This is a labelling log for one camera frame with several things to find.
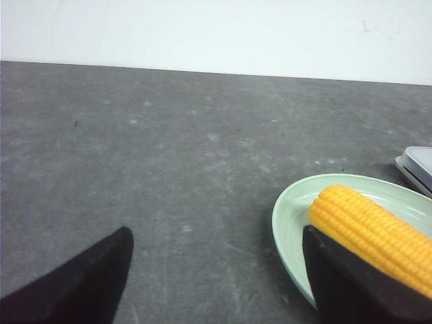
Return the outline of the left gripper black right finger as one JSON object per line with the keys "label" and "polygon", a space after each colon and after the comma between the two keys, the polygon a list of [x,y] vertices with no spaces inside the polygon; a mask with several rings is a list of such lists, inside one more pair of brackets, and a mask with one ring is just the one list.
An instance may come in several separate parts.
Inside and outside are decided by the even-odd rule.
{"label": "left gripper black right finger", "polygon": [[302,250],[322,323],[430,323],[431,299],[307,225]]}

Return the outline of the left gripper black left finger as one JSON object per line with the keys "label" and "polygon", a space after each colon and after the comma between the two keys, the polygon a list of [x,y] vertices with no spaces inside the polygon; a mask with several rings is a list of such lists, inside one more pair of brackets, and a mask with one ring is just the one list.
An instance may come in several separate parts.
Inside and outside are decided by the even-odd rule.
{"label": "left gripper black left finger", "polygon": [[1,299],[2,323],[112,323],[132,261],[121,227],[48,274]]}

